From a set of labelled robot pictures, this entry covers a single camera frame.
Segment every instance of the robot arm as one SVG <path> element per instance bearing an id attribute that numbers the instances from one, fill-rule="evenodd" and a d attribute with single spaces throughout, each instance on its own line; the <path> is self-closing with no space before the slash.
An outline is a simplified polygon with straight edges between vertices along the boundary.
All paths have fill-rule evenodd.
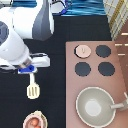
<path id="1" fill-rule="evenodd" d="M 47 0 L 36 0 L 35 8 L 3 7 L 0 9 L 0 65 L 2 69 L 22 69 L 27 73 L 36 67 L 50 65 L 44 53 L 30 54 L 23 39 L 44 41 L 54 32 L 54 20 Z"/>

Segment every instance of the dark floor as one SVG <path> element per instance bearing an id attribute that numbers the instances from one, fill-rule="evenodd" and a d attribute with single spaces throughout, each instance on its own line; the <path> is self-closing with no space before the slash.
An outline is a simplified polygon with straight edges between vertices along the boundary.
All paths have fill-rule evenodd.
<path id="1" fill-rule="evenodd" d="M 55 32 L 47 41 L 25 40 L 33 53 L 44 52 L 51 66 L 40 68 L 36 81 L 41 95 L 29 100 L 26 88 L 29 75 L 0 74 L 0 126 L 23 128 L 28 114 L 40 110 L 49 128 L 66 128 L 66 41 L 111 41 L 106 16 L 54 17 Z"/>

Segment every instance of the white bowl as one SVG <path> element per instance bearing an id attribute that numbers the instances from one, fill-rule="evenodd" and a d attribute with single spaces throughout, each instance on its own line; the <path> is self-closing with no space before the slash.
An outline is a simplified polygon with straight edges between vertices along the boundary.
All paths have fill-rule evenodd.
<path id="1" fill-rule="evenodd" d="M 80 119 L 91 127 L 106 127 L 114 119 L 116 109 L 111 109 L 113 98 L 99 87 L 82 90 L 76 100 L 76 110 Z"/>

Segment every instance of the small bowl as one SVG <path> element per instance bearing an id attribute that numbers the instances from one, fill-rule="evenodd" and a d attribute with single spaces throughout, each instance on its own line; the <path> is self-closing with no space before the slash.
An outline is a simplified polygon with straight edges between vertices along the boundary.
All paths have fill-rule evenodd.
<path id="1" fill-rule="evenodd" d="M 24 120 L 24 123 L 23 123 L 23 128 L 34 128 L 30 122 L 32 120 L 32 118 L 37 118 L 39 120 L 39 124 L 38 126 L 41 126 L 41 128 L 47 128 L 48 126 L 48 123 L 47 123 L 47 119 L 44 115 L 36 115 L 36 114 L 30 114 L 26 117 L 26 119 Z"/>

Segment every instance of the black burner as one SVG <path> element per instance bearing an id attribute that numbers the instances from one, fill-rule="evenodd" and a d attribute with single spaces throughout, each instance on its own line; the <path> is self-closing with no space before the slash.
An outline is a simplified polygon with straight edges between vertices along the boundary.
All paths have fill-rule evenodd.
<path id="1" fill-rule="evenodd" d="M 96 48 L 96 54 L 100 57 L 108 57 L 111 54 L 111 49 L 106 45 L 99 45 Z"/>
<path id="2" fill-rule="evenodd" d="M 87 76 L 91 71 L 91 68 L 86 62 L 79 62 L 75 66 L 75 72 L 79 76 Z"/>
<path id="3" fill-rule="evenodd" d="M 114 66 L 109 62 L 100 63 L 98 70 L 103 76 L 112 76 L 115 72 Z"/>

